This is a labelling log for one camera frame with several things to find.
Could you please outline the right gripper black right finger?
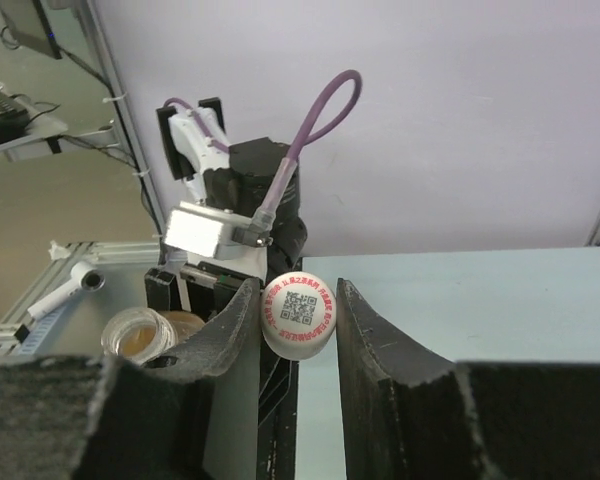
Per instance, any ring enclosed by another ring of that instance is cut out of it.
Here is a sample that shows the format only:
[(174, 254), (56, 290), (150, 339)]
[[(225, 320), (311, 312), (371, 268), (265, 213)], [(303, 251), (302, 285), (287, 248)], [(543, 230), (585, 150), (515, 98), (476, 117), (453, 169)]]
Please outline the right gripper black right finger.
[(600, 364), (448, 360), (337, 283), (350, 479), (600, 479)]

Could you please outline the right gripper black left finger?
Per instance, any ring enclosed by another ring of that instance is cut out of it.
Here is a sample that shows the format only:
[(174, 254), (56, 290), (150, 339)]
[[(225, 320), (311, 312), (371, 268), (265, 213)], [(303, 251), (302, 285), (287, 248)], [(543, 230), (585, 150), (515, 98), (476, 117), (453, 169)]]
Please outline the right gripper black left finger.
[(140, 367), (0, 357), (0, 479), (253, 479), (260, 285)]

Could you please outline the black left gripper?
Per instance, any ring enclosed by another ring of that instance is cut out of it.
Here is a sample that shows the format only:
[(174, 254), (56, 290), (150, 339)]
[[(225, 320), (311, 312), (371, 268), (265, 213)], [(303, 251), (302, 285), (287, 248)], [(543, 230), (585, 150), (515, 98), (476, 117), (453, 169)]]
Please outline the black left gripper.
[(144, 275), (147, 306), (157, 312), (189, 312), (202, 320), (242, 320), (255, 310), (264, 280), (203, 261), (151, 267)]

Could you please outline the yellow tea bottle red label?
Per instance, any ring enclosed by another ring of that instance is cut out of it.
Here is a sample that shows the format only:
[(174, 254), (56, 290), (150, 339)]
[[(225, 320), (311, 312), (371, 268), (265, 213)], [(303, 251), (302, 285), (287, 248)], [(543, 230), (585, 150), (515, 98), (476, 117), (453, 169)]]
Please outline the yellow tea bottle red label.
[(105, 353), (141, 365), (184, 342), (204, 326), (205, 322), (190, 312), (134, 307), (109, 320), (101, 334), (101, 345)]

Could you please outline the white tea bottle cap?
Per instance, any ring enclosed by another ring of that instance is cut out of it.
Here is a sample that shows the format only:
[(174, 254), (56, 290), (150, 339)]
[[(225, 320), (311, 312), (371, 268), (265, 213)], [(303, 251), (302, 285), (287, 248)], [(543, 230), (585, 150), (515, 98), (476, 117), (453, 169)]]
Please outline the white tea bottle cap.
[(264, 339), (279, 357), (303, 361), (317, 355), (336, 327), (336, 297), (307, 272), (288, 272), (263, 290), (260, 322)]

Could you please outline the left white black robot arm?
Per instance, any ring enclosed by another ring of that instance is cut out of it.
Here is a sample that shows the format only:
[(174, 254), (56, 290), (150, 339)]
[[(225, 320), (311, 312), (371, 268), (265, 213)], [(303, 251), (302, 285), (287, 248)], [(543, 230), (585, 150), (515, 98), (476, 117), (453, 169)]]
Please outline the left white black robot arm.
[(274, 219), (256, 225), (254, 216), (275, 183), (287, 144), (268, 137), (231, 143), (217, 97), (196, 106), (169, 98), (156, 114), (169, 170), (186, 190), (160, 242), (165, 253), (185, 254), (178, 272), (185, 292), (161, 300), (149, 286), (148, 303), (208, 321), (244, 280), (266, 285), (300, 269), (308, 231), (299, 214), (299, 175), (292, 174)]

